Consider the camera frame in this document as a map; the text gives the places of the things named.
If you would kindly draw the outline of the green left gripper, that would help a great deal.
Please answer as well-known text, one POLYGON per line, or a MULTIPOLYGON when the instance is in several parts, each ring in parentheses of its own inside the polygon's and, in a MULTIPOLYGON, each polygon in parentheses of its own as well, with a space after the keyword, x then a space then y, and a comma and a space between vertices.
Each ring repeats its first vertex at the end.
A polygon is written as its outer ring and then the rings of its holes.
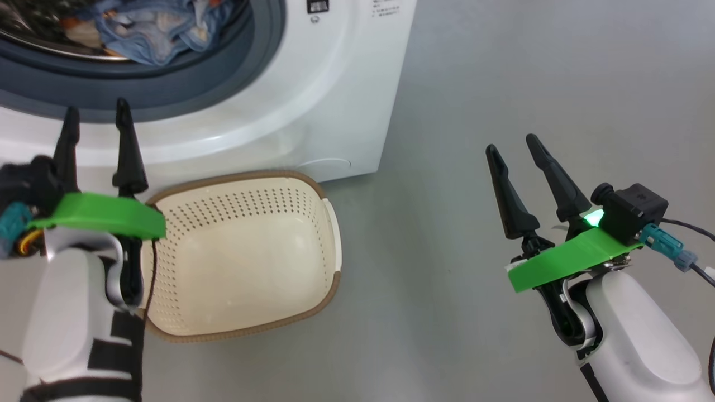
POLYGON ((116 106, 120 139, 112 185, 118 189, 120 198, 79 193, 76 146, 80 139, 80 117, 77 108, 69 107, 53 161, 58 181, 70 194, 64 195, 51 216, 34 219, 28 228, 44 232, 49 259, 69 248, 90 252, 114 250, 116 259, 106 270, 107 299, 118 308, 138 308, 145 297, 141 247, 145 241, 166 236, 166 219, 157 209, 133 199, 136 194, 145 192, 149 183, 131 107, 123 98, 117 100, 116 106))

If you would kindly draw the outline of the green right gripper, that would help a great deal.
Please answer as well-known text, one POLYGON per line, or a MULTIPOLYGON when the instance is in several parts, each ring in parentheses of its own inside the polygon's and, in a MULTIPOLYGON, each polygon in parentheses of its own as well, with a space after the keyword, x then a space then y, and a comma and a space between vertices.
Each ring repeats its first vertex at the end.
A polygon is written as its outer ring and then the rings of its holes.
MULTIPOLYGON (((572 239, 508 265, 508 279, 515 292, 538 288, 642 247, 639 242, 624 245, 602 228, 592 228, 582 216, 592 208, 585 194, 536 135, 526 135, 526 143, 554 196, 557 218, 569 224, 566 236, 572 239)), ((516 240, 535 236, 539 221, 529 214, 513 187, 508 166, 497 147, 488 145, 485 154, 505 237, 516 240)))

